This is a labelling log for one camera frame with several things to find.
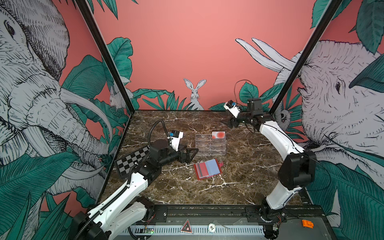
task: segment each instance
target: orange plastic object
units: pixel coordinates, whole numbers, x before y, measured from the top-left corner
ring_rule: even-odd
[[[303,227],[310,227],[313,228],[313,223],[308,220],[302,220],[303,221]]]

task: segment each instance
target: illustrated wallpaper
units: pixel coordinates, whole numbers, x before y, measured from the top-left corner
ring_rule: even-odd
[[[135,109],[224,110],[248,79],[236,98],[260,97],[269,110],[328,3],[116,0],[93,11],[107,42],[132,40]],[[308,192],[340,240],[384,239],[383,34],[382,0],[344,0],[275,112],[316,152]]]
[[[130,113],[72,3],[3,0],[0,17],[0,239],[66,239],[97,201]]]

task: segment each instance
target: animal eye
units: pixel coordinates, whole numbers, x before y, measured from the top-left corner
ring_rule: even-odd
[[[13,29],[13,27],[11,27],[11,25],[9,25],[9,22],[7,22],[6,20],[4,21],[4,26],[13,38],[13,36],[15,35],[15,30]]]
[[[337,82],[335,87],[337,92],[340,94],[340,82]]]

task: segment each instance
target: black and white checkered pattern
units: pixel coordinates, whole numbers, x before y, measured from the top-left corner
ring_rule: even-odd
[[[139,164],[143,157],[149,153],[149,147],[144,146],[130,154],[125,155],[119,159],[116,159],[116,168],[119,174],[119,177],[124,179],[128,177],[129,169],[135,165],[135,162]]]

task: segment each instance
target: triangular sticker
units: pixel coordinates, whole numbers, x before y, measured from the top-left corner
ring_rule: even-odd
[[[186,222],[184,223],[180,231],[183,233],[193,234],[191,224],[189,223],[189,219],[186,220]]]

